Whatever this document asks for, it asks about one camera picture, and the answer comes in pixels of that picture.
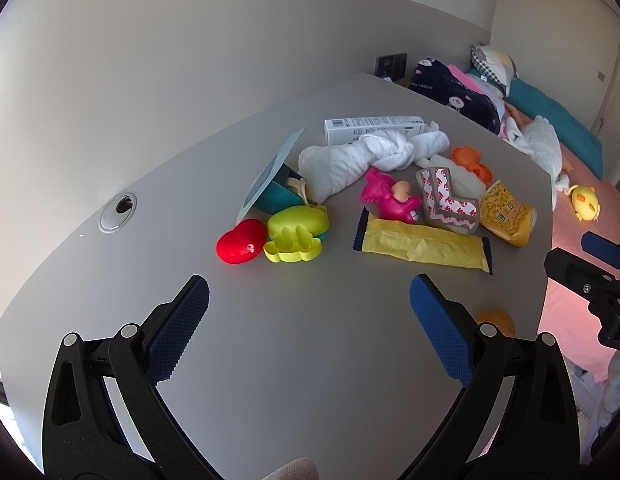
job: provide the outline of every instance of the white door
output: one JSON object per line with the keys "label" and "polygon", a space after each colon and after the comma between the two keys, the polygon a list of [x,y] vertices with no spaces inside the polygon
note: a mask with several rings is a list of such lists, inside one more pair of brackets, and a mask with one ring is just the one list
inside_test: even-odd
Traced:
{"label": "white door", "polygon": [[614,88],[600,117],[598,136],[603,146],[603,176],[616,184],[620,179],[620,63],[610,85]]}

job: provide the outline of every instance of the red heart-shaped toy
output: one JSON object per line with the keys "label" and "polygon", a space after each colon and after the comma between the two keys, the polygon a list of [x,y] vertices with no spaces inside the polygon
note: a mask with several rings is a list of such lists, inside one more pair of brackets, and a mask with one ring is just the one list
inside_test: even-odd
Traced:
{"label": "red heart-shaped toy", "polygon": [[267,239],[266,226],[248,218],[219,238],[216,254],[227,264],[244,264],[258,256]]}

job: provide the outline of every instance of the yellow plush toy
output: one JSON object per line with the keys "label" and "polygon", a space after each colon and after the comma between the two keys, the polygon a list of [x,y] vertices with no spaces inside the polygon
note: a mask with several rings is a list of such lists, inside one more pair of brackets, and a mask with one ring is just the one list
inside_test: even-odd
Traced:
{"label": "yellow plush toy", "polygon": [[596,220],[601,212],[601,206],[592,186],[571,186],[566,195],[571,195],[572,207],[581,220]]}

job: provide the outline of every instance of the blue gripper pad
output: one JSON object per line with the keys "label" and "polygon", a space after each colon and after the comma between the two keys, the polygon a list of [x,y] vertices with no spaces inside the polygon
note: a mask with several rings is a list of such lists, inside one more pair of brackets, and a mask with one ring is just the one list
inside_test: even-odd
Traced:
{"label": "blue gripper pad", "polygon": [[146,378],[155,386],[169,379],[192,334],[208,309],[210,290],[201,277],[190,286],[146,349]]}
{"label": "blue gripper pad", "polygon": [[434,346],[439,360],[453,379],[465,388],[472,380],[472,349],[425,280],[417,276],[410,284],[410,306]]}
{"label": "blue gripper pad", "polygon": [[581,249],[609,266],[620,269],[620,246],[588,231],[581,237]]}

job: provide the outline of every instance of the tabletop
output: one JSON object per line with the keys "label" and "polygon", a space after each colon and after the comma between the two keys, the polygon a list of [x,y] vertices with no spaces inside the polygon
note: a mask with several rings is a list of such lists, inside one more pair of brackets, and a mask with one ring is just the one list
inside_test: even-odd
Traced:
{"label": "tabletop", "polygon": [[[294,131],[299,151],[324,144],[324,119],[421,116],[451,146],[470,144],[518,200],[536,207],[528,245],[488,234],[494,275],[352,250],[362,182],[325,203],[330,231],[315,260],[264,256],[228,266],[216,240],[234,225],[254,179]],[[414,182],[417,167],[399,172]],[[0,320],[0,366],[25,443],[40,463],[42,414],[62,337],[105,338],[141,323],[193,274],[210,307],[172,377],[158,390],[206,459],[228,479],[258,479],[309,456],[322,480],[392,480],[436,430],[460,385],[447,377],[408,302],[426,272],[471,314],[500,308],[518,337],[534,338],[551,246],[550,178],[528,157],[451,108],[361,75],[273,106],[175,156],[129,186],[138,203],[120,231],[88,218],[33,273]],[[133,449],[147,451],[112,380],[114,407]],[[495,430],[501,393],[475,453]]]}

